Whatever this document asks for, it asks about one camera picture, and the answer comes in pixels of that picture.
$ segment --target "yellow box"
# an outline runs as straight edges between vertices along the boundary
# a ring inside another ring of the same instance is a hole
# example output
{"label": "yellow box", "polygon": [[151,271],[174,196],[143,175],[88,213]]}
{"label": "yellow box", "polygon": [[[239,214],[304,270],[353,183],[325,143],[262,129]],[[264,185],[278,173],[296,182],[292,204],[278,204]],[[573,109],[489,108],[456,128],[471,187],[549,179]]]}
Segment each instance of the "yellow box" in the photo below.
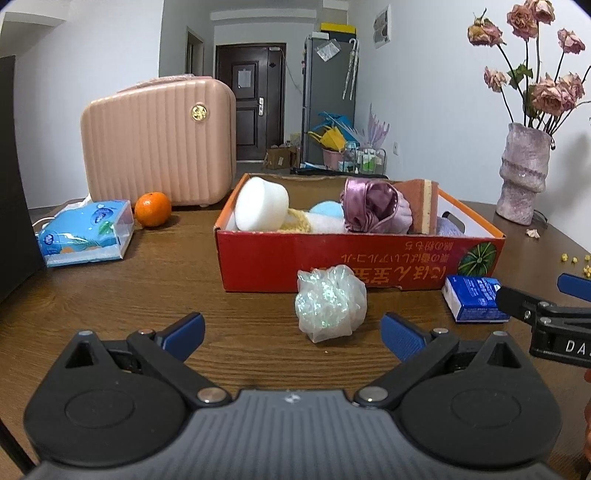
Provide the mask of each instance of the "yellow box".
{"label": "yellow box", "polygon": [[340,33],[349,33],[352,35],[357,34],[357,29],[353,25],[340,25],[337,23],[321,23],[320,30],[325,32],[340,32]]}

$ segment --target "pink satin cloth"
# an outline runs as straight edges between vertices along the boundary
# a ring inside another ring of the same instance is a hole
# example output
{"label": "pink satin cloth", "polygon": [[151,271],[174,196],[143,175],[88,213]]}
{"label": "pink satin cloth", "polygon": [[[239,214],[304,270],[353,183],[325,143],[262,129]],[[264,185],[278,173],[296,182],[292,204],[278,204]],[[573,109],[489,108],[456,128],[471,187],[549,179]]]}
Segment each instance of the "pink satin cloth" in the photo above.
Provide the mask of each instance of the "pink satin cloth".
{"label": "pink satin cloth", "polygon": [[406,234],[413,224],[407,200],[385,181],[349,178],[340,202],[349,232]]}

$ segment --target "pink suitcase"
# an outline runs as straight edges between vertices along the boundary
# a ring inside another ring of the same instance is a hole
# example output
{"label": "pink suitcase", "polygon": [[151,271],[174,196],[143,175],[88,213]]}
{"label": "pink suitcase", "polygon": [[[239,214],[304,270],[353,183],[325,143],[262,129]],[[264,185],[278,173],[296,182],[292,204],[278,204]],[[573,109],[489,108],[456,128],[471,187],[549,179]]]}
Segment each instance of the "pink suitcase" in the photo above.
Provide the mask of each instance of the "pink suitcase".
{"label": "pink suitcase", "polygon": [[80,121],[95,202],[164,192],[174,205],[211,205],[236,174],[236,98],[211,77],[179,75],[95,100]]}

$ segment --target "blue and white box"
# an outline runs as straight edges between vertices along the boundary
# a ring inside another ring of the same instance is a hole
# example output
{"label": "blue and white box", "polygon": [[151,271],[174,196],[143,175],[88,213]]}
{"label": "blue and white box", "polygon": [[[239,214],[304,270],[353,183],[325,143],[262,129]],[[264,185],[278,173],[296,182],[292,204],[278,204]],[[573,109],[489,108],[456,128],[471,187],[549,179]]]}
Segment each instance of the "blue and white box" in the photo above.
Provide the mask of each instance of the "blue and white box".
{"label": "blue and white box", "polygon": [[129,200],[62,210],[37,236],[48,267],[123,259],[134,233]]}
{"label": "blue and white box", "polygon": [[447,277],[442,292],[456,323],[505,323],[509,316],[496,306],[500,282],[488,277]]}

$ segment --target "suitcase handle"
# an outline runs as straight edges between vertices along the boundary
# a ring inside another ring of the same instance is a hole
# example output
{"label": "suitcase handle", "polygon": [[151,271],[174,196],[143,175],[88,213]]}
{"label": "suitcase handle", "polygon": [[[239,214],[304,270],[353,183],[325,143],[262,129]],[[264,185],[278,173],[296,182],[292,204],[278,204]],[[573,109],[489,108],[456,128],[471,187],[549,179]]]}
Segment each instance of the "suitcase handle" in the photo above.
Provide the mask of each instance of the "suitcase handle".
{"label": "suitcase handle", "polygon": [[129,92],[130,90],[139,90],[141,88],[146,87],[153,87],[155,85],[166,85],[167,83],[175,83],[175,82],[186,82],[187,80],[194,80],[198,78],[211,78],[211,77],[197,77],[192,73],[186,73],[182,75],[171,75],[168,77],[156,77],[150,80],[146,80],[144,82],[138,82],[133,87],[127,87],[123,90],[120,90],[117,93]]}

